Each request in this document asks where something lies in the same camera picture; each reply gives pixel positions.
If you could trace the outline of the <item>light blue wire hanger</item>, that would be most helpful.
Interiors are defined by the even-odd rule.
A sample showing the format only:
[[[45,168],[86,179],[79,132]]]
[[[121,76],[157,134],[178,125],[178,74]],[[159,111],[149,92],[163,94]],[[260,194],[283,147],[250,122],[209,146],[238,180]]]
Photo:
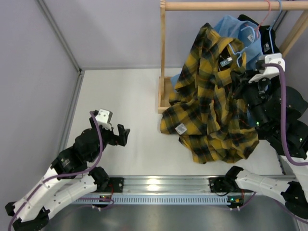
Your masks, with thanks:
[[[243,49],[241,49],[240,51],[237,51],[235,52],[232,48],[232,46],[229,44],[229,47],[232,51],[232,53],[234,55],[237,56],[236,58],[236,63],[237,63],[237,66],[240,67],[240,59],[242,57],[242,54],[251,47],[251,45],[253,45],[253,43],[255,42],[255,37],[256,37],[256,33],[255,33],[255,29],[251,26],[245,26],[243,27],[242,29],[240,29],[240,35],[242,35],[242,31],[245,31],[245,30],[250,30],[250,34],[247,36],[247,39],[250,41],[249,45],[245,46]]]

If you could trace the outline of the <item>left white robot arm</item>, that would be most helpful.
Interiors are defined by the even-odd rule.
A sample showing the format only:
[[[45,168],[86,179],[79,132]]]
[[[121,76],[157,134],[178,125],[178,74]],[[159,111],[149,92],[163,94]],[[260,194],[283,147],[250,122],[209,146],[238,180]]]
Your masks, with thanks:
[[[76,137],[74,144],[61,151],[38,184],[5,210],[12,217],[8,229],[39,231],[63,208],[92,192],[104,192],[110,177],[102,167],[88,163],[102,156],[107,145],[125,146],[130,129],[119,124],[118,135],[113,130],[94,125]]]

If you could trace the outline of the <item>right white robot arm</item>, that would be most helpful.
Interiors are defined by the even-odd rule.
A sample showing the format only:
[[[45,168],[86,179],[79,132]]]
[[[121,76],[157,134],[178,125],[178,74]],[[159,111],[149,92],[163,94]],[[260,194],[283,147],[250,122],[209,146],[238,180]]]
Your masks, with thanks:
[[[281,139],[281,86],[263,77],[258,82],[249,80],[256,74],[233,72],[232,88],[234,98],[243,99],[261,139],[270,143],[284,161],[287,160]],[[308,127],[299,121],[307,110],[308,103],[292,87],[286,87],[286,143],[293,161],[303,163],[308,159]],[[290,164],[296,180],[280,181],[263,177],[242,167],[233,166],[224,176],[224,186],[231,192],[250,190],[270,197],[283,204],[288,211],[299,218],[308,218],[308,169]]]

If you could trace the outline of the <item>yellow plaid flannel shirt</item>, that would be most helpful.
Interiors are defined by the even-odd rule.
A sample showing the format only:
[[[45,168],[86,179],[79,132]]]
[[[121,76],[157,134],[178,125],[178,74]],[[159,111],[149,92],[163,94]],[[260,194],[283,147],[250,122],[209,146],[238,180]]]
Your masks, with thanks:
[[[237,61],[235,56],[243,47],[237,38],[223,37],[204,24],[169,95],[160,131],[178,135],[194,162],[235,163],[247,159],[259,143],[246,103],[234,97],[231,75],[246,71],[246,57]]]

